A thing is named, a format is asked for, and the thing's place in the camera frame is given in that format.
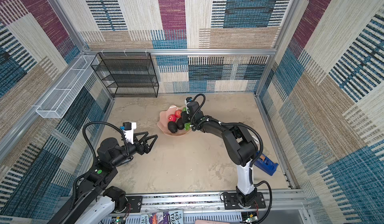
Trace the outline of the green fake grape bunch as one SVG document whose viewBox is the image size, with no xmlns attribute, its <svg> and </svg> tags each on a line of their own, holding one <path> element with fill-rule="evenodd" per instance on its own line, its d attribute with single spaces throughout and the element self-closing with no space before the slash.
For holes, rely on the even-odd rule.
<svg viewBox="0 0 384 224">
<path fill-rule="evenodd" d="M 190 122 L 189 122 L 189 123 L 186 123 L 186 124 L 185 124 L 185 128 L 184 128 L 184 130 L 186 130 L 186 131 L 188 131 L 188 130 L 191 128 L 191 114 L 190 114 L 190 113 L 189 113 L 189 116 L 190 116 Z"/>
</svg>

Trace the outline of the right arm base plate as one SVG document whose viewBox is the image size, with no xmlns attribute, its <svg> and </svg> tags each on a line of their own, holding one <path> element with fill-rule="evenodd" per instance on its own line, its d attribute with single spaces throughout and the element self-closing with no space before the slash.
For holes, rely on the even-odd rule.
<svg viewBox="0 0 384 224">
<path fill-rule="evenodd" d="M 224 203 L 226 210 L 235 209 L 265 209 L 267 207 L 263 193 L 251 193 L 243 195 L 241 193 L 223 192 L 220 200 Z"/>
</svg>

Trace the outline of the red apple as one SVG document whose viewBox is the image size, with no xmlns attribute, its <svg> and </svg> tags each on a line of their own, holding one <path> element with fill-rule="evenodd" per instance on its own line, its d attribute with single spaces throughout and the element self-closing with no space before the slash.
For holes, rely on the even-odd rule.
<svg viewBox="0 0 384 224">
<path fill-rule="evenodd" d="M 174 114 L 171 114 L 171 115 L 168 116 L 168 121 L 169 122 L 176 122 L 177 119 L 178 118 Z"/>
<path fill-rule="evenodd" d="M 178 118 L 178 119 L 181 118 L 182 117 L 182 112 L 183 112 L 182 110 L 176 110 L 175 111 L 175 117 Z"/>
</svg>

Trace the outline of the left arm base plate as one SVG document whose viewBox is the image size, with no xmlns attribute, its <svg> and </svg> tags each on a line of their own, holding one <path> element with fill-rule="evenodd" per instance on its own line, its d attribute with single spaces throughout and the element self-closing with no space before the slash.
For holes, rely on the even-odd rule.
<svg viewBox="0 0 384 224">
<path fill-rule="evenodd" d="M 143 196 L 126 196 L 123 204 L 124 209 L 122 210 L 122 213 L 140 213 L 143 204 Z"/>
</svg>

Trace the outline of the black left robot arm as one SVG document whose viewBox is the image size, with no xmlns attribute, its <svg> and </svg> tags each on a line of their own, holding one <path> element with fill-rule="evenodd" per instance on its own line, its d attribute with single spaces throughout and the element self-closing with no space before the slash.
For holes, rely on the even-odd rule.
<svg viewBox="0 0 384 224">
<path fill-rule="evenodd" d="M 158 135 L 135 133 L 136 124 L 130 122 L 124 122 L 121 127 L 108 122 L 99 124 L 117 131 L 123 145 L 119 145 L 116 138 L 107 138 L 98 149 L 94 149 L 86 134 L 87 127 L 94 125 L 94 122 L 84 124 L 82 133 L 92 151 L 92 166 L 75 179 L 71 198 L 49 220 L 50 224 L 92 224 L 111 213 L 124 214 L 127 218 L 131 212 L 132 204 L 126 192 L 110 186 L 110 183 L 118 174 L 119 166 L 130 162 L 135 154 L 148 154 Z"/>
</svg>

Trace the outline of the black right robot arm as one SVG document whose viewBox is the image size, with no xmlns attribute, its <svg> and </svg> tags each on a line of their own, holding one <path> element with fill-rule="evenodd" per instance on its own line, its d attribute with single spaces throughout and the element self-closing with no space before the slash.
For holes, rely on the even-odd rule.
<svg viewBox="0 0 384 224">
<path fill-rule="evenodd" d="M 204 94 L 185 100 L 186 114 L 182 117 L 191 124 L 193 131 L 200 131 L 221 138 L 231 161 L 237 166 L 236 194 L 241 208 L 250 208 L 256 197 L 253 166 L 264 150 L 260 134 L 244 123 L 224 123 L 204 115 L 201 108 L 206 101 Z"/>
</svg>

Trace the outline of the dark avocado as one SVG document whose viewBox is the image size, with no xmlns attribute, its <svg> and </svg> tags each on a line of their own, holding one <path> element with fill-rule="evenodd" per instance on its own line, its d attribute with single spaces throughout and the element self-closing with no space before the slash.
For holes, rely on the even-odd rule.
<svg viewBox="0 0 384 224">
<path fill-rule="evenodd" d="M 177 128 L 178 128 L 178 130 L 183 130 L 183 129 L 185 128 L 185 124 L 184 124 L 182 118 L 179 118 L 179 119 L 176 121 L 176 124 L 177 124 Z"/>
<path fill-rule="evenodd" d="M 178 131 L 176 122 L 168 122 L 168 130 L 173 134 L 176 133 Z"/>
</svg>

